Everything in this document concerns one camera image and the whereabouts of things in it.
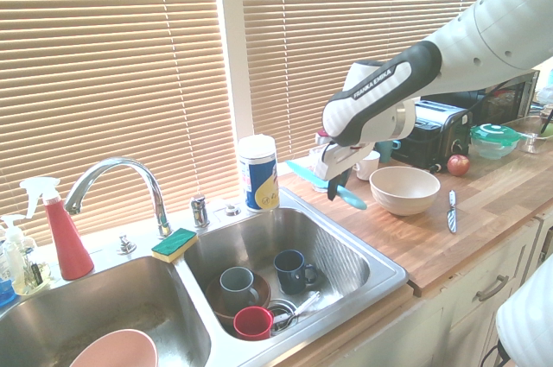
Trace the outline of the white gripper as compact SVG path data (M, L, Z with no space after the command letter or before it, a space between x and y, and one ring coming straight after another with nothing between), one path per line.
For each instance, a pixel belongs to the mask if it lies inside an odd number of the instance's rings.
M360 146L341 147L336 143L329 143L326 146L321 155L321 178L327 181L329 200L334 200L339 185L346 186L353 171L352 167L364 160L372 152L373 147L373 142Z

